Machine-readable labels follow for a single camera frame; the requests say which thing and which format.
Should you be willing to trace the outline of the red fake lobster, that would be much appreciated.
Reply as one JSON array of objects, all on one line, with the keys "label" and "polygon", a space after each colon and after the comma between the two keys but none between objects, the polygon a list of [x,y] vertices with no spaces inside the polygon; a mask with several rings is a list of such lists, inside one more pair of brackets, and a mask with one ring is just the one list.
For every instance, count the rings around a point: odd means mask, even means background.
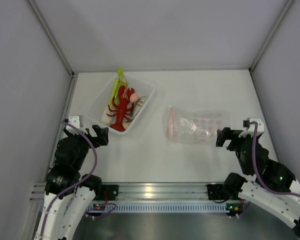
[{"label": "red fake lobster", "polygon": [[109,106],[109,110],[113,113],[112,115],[108,114],[110,117],[116,117],[116,120],[110,127],[118,132],[124,132],[125,129],[123,127],[123,120],[129,120],[128,116],[130,116],[129,112],[133,109],[134,103],[130,107],[128,107],[130,103],[131,94],[135,93],[134,88],[125,88],[121,86],[118,90],[118,99],[119,103],[115,104],[115,98],[112,99],[112,103],[114,104],[115,109],[111,109]]}]

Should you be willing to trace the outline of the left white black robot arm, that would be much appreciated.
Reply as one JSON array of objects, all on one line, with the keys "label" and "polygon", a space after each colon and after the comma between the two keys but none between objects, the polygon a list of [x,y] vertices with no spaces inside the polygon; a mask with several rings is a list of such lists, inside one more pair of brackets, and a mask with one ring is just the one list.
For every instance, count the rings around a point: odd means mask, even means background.
[{"label": "left white black robot arm", "polygon": [[97,158],[96,149],[109,143],[107,127],[93,125],[95,136],[89,129],[81,130],[70,123],[63,128],[62,138],[54,153],[55,161],[46,176],[44,203],[35,240],[71,240],[92,200],[103,194],[102,179],[93,175],[97,167],[80,174],[89,151]]}]

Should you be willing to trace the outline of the fake grey fish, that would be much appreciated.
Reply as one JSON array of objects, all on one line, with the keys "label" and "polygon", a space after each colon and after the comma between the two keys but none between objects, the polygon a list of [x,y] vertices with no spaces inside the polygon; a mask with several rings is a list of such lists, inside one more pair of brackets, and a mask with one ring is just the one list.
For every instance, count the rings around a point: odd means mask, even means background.
[{"label": "fake grey fish", "polygon": [[146,101],[147,101],[146,96],[142,96],[137,100],[137,102],[133,106],[133,109],[130,112],[130,118],[129,118],[130,122],[132,122],[135,119],[135,117],[141,111],[141,109],[144,106],[144,104],[146,103]]}]

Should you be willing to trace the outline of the clear zip top bag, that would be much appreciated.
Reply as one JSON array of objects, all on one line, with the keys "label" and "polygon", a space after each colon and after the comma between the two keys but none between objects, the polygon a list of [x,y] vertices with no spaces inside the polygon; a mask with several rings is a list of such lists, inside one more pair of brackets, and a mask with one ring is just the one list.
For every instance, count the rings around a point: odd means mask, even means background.
[{"label": "clear zip top bag", "polygon": [[166,137],[174,143],[210,144],[217,140],[217,131],[230,125],[226,110],[186,110],[171,105],[166,118]]}]

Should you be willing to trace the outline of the fake pink egg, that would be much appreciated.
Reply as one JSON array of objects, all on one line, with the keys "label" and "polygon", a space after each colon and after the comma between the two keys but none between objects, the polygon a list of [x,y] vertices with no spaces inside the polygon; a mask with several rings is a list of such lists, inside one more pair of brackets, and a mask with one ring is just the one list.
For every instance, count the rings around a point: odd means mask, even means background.
[{"label": "fake pink egg", "polygon": [[134,92],[134,93],[132,93],[131,96],[129,97],[129,101],[130,101],[131,103],[136,103],[136,102],[139,100],[139,98],[140,98],[140,96],[139,96],[136,92]]}]

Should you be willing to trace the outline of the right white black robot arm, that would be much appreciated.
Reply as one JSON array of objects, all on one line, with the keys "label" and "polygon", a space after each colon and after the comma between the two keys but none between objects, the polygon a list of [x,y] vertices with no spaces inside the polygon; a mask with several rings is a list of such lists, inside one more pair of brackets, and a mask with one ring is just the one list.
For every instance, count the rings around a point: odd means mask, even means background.
[{"label": "right white black robot arm", "polygon": [[217,130],[216,146],[229,140],[227,150],[235,153],[242,171],[228,175],[223,192],[277,217],[300,239],[300,183],[285,165],[269,158],[269,151],[259,144],[260,137],[252,130]]}]

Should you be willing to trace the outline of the fake green leek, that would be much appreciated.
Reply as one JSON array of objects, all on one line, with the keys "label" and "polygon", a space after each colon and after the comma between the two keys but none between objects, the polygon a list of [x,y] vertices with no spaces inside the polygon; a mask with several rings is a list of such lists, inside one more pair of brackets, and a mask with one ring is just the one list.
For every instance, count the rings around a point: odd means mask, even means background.
[{"label": "fake green leek", "polygon": [[112,117],[108,116],[108,115],[112,115],[113,113],[109,110],[108,107],[113,108],[115,105],[113,104],[112,100],[114,98],[114,103],[116,105],[119,104],[119,89],[120,87],[124,86],[125,88],[127,88],[129,86],[129,82],[127,81],[125,75],[124,75],[124,70],[122,67],[119,67],[117,69],[117,77],[114,80],[114,84],[112,86],[112,90],[111,90],[111,94],[108,100],[108,103],[106,104],[106,107],[102,113],[102,117],[101,117],[101,122],[107,126],[109,126],[111,124],[112,121]]}]

